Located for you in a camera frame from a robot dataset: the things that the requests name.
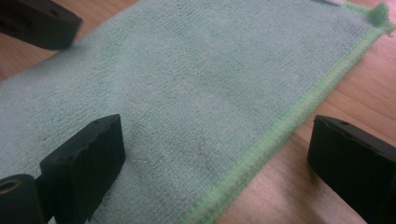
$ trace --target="light green stitched border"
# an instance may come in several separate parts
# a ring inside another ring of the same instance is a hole
[[[369,16],[372,10],[346,2],[344,7]],[[285,117],[276,122],[270,131],[221,179],[215,186],[186,213],[179,223],[212,223],[228,205],[248,185],[287,141],[294,130],[306,120],[306,117],[326,98],[332,89],[343,78],[344,74],[383,34],[389,33],[393,25],[388,21],[380,22],[369,30],[349,52],[347,52],[326,74],[294,105]]]

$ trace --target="fabric texture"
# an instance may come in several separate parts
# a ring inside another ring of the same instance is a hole
[[[209,223],[347,70],[388,10],[142,0],[0,84],[0,176],[120,114],[126,161],[92,223]]]

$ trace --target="wood grain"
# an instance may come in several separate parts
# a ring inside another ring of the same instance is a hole
[[[57,0],[84,20],[78,38],[136,0]],[[379,0],[354,0],[374,7]],[[396,22],[396,1],[386,1]],[[0,81],[54,51],[0,34]],[[381,37],[335,90],[262,168],[216,223],[365,223],[309,168],[306,153],[316,114],[347,120],[396,146],[396,38]]]

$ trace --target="metal screw hole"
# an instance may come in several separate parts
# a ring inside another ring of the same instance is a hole
[[[0,184],[0,194],[6,194],[16,189],[21,184],[19,179],[11,179]]]
[[[54,17],[59,17],[59,13],[55,11],[54,9],[50,9],[49,12],[54,16]]]

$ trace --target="wooden table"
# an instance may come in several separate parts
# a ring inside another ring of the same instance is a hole
[[[54,2],[82,17],[82,38],[136,0]],[[379,0],[353,2],[374,7]],[[385,2],[396,23],[396,1]],[[0,34],[0,81],[54,53]],[[347,120],[396,146],[396,37],[381,37],[363,55],[216,223],[364,223],[308,167],[306,152],[316,114]]]

